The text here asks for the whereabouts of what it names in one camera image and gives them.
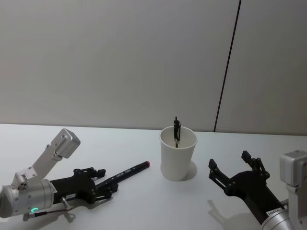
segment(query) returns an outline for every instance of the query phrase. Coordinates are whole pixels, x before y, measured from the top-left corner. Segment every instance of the paper cup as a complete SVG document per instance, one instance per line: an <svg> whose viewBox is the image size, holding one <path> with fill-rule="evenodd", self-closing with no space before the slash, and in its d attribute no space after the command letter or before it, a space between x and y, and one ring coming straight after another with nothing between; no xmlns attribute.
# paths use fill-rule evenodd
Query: paper cup
<svg viewBox="0 0 307 230"><path fill-rule="evenodd" d="M175 148L174 127L166 127L161 131L161 172L171 181L183 179L189 169L195 145L196 134L189 128L181 127L180 143Z"/></svg>

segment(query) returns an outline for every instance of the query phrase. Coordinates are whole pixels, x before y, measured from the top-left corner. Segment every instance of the gray wall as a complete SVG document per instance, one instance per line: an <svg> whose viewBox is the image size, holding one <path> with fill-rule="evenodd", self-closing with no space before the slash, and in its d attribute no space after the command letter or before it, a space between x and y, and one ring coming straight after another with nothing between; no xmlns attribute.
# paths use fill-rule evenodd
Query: gray wall
<svg viewBox="0 0 307 230"><path fill-rule="evenodd" d="M0 123L213 131L238 3L0 1ZM216 131L307 134L305 12L242 0Z"/></svg>

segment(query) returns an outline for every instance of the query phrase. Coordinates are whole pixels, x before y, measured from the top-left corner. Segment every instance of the table surface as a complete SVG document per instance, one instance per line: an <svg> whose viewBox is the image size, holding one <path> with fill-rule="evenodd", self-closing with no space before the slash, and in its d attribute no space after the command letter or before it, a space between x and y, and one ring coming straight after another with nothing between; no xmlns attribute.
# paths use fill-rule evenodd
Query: table surface
<svg viewBox="0 0 307 230"><path fill-rule="evenodd" d="M62 128L0 125L1 183L10 184L15 172L31 166ZM67 129L77 135L81 145L69 159L59 162L47 179L69 177L75 168L106 169L108 178L144 161L150 161L151 167L119 183L118 192L107 202L91 206L75 202L68 214L49 214L27 222L22 216L1 219L1 230L260 230L244 202L227 197L208 178L209 159L214 158L221 171L231 177L249 170L240 158L243 150L261 157L271 174L268 187L283 200L287 190L279 179L279 157L307 150L307 137L197 132L192 157L197 174L190 180L172 182L160 172L160 131Z"/></svg>

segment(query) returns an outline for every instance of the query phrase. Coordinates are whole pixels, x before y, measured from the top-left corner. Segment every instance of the cup rim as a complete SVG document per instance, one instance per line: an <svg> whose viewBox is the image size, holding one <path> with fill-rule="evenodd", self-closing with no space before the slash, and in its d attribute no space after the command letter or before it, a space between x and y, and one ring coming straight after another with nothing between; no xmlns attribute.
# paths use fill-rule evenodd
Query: cup rim
<svg viewBox="0 0 307 230"><path fill-rule="evenodd" d="M173 147L173 146L170 146L170 145L166 144L166 143L162 140L162 138L161 138L162 132L163 132L165 129L167 129L167 128L173 128L173 126L168 126L168 127L165 127L164 129L162 129L162 131L160 132L160 141L161 141L163 144L165 144L166 146L170 147L171 149L175 149L175 150L186 150L186 149L189 149L189 148L195 146L195 145L197 144L197 142L198 142L198 138L197 138L196 133L195 133L192 129L189 129L189 128L187 128L187 127L182 126L181 128L185 128L185 129L191 131L191 132L195 135L195 137L196 137L195 143L194 143L193 145L188 146L188 147L185 147L185 148L175 148L175 147Z"/></svg>

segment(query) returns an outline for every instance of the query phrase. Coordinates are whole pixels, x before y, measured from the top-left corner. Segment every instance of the black marker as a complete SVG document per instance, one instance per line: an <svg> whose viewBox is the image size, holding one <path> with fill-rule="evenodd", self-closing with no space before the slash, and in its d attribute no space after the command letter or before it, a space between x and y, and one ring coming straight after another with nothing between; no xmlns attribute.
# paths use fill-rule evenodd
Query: black marker
<svg viewBox="0 0 307 230"><path fill-rule="evenodd" d="M106 184L119 183L119 182L126 180L127 178L129 178L129 177L149 168L149 166L150 166L150 162L145 161L145 162L138 164L138 165L136 165L132 168L129 168L129 169L127 169L127 170L125 170L125 171L123 171L123 172L121 172L121 173L119 173L115 176L112 176L111 178L103 181L102 183L97 184L96 187L100 188L102 186L105 186Z"/></svg>

